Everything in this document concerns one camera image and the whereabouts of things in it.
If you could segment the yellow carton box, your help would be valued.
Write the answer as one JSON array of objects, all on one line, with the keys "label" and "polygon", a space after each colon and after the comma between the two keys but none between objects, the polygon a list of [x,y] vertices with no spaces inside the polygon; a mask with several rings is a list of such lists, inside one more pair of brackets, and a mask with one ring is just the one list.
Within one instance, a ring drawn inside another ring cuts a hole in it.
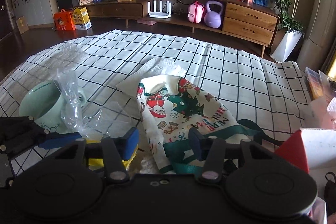
[{"label": "yellow carton box", "polygon": [[88,30],[92,27],[86,7],[76,7],[73,9],[72,19],[76,30]]}]

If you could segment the wooden TV cabinet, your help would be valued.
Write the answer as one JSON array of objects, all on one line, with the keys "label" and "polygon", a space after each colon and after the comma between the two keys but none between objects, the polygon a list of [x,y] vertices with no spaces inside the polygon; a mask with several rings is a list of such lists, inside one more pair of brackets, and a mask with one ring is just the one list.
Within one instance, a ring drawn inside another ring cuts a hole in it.
[{"label": "wooden TV cabinet", "polygon": [[[163,23],[169,33],[180,32],[196,35],[208,42],[223,46],[233,46],[243,49],[248,43],[260,47],[260,56],[270,48],[277,34],[277,25],[280,21],[271,9],[247,4],[237,0],[163,0],[171,2],[171,17],[169,19],[150,18],[147,13],[147,2],[152,0],[112,0],[91,3],[87,11],[91,18],[116,18],[130,20],[147,20]],[[198,24],[189,22],[188,8],[195,1],[205,6],[208,1],[217,1],[223,4],[222,24],[219,28],[205,25],[203,19]]]}]

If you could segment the red cardboard box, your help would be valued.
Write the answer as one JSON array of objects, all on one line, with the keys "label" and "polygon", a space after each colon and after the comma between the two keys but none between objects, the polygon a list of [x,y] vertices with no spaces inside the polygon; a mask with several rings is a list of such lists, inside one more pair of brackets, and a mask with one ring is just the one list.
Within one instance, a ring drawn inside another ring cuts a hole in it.
[{"label": "red cardboard box", "polygon": [[275,154],[307,173],[335,168],[335,130],[301,128]]}]

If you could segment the white checkered tablecloth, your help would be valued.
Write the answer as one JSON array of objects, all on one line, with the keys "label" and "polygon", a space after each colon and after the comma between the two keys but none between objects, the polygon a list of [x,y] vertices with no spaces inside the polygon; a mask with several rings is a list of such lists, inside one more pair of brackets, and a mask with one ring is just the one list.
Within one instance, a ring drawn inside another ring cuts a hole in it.
[{"label": "white checkered tablecloth", "polygon": [[272,138],[284,141],[305,124],[310,95],[296,63],[277,64],[193,38],[121,30],[68,40],[30,56],[1,83],[1,116],[18,116],[23,97],[52,79],[57,68],[73,69],[88,100],[83,115],[99,113],[108,121],[136,125],[140,144],[133,168],[155,173],[136,101],[119,87],[152,59],[171,61],[235,119],[255,122]]}]

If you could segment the white router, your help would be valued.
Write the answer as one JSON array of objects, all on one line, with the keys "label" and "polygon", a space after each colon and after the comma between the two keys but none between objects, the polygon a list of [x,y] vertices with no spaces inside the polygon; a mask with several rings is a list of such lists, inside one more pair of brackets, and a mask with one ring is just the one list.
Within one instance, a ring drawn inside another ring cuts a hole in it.
[{"label": "white router", "polygon": [[169,19],[171,17],[171,2],[152,0],[147,2],[147,13],[150,18]]}]

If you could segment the clear plastic bag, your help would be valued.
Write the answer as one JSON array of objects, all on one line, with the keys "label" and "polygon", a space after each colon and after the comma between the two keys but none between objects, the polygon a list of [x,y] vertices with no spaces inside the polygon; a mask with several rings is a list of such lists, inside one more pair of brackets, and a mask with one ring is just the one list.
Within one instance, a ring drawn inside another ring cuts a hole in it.
[{"label": "clear plastic bag", "polygon": [[122,137],[135,126],[119,103],[112,102],[106,107],[89,102],[87,93],[79,87],[75,71],[58,68],[53,81],[64,98],[60,111],[63,133],[78,132],[84,139],[98,142],[104,137]]}]

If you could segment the purple kettlebell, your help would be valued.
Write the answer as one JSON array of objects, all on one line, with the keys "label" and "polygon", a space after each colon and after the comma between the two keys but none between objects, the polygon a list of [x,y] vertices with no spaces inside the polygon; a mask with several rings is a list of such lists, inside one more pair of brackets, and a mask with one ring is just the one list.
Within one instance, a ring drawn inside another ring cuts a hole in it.
[{"label": "purple kettlebell", "polygon": [[[216,5],[220,7],[220,11],[216,12],[210,9],[210,5]],[[205,25],[211,28],[219,28],[222,24],[223,4],[217,1],[208,1],[206,3],[206,14],[203,19]]]}]

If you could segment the yellow cloth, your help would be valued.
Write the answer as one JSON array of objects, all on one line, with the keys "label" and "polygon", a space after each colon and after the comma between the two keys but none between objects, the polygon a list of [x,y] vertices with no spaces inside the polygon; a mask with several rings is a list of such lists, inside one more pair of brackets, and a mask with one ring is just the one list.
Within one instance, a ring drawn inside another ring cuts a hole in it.
[{"label": "yellow cloth", "polygon": [[84,159],[91,168],[113,167],[127,169],[135,158],[138,150],[138,141],[123,138],[105,138],[101,141],[89,140],[84,151]]}]

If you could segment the mint green ceramic mug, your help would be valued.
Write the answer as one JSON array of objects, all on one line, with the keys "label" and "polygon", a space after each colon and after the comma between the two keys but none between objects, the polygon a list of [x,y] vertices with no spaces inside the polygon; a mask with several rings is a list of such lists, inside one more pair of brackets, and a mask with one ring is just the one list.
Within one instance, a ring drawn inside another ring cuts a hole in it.
[{"label": "mint green ceramic mug", "polygon": [[67,106],[70,104],[70,95],[76,97],[79,106],[83,107],[87,98],[81,87],[74,84],[70,90],[64,90],[65,85],[57,80],[39,83],[32,88],[22,99],[19,106],[21,117],[32,117],[34,122],[49,132],[67,134],[74,129],[66,123]]}]

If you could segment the Christmas print fabric bag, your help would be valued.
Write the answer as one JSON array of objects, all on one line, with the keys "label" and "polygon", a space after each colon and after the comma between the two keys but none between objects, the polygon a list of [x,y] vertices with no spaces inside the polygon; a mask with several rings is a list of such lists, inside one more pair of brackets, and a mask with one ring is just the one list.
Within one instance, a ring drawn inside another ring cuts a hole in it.
[{"label": "Christmas print fabric bag", "polygon": [[270,138],[255,122],[237,121],[225,105],[187,79],[157,75],[141,79],[136,99],[150,150],[161,173],[200,174],[202,163],[189,145],[190,130],[229,144]]}]

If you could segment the pink toy case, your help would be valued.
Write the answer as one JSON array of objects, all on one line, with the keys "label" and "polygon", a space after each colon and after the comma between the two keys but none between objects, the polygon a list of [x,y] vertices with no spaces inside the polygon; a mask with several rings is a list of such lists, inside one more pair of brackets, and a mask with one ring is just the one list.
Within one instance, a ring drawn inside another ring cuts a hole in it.
[{"label": "pink toy case", "polygon": [[189,22],[198,24],[205,14],[205,6],[199,1],[195,1],[188,8],[187,18]]}]

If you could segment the bubble wrap sheet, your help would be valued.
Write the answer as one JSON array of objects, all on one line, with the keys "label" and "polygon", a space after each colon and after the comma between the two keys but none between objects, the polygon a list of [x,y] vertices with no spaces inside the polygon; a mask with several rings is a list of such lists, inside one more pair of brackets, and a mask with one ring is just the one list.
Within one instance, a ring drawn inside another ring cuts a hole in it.
[{"label": "bubble wrap sheet", "polygon": [[43,81],[52,80],[57,72],[74,70],[88,56],[78,44],[60,43],[30,56],[15,71],[11,87],[28,91]]}]

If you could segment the orange gift bag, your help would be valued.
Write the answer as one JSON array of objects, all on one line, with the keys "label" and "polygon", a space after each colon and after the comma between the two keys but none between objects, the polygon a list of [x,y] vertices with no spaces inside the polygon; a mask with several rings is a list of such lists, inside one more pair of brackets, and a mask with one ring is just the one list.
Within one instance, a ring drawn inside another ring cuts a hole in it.
[{"label": "orange gift bag", "polygon": [[76,30],[72,19],[72,12],[61,9],[60,12],[54,14],[54,23],[58,31],[74,31]]}]

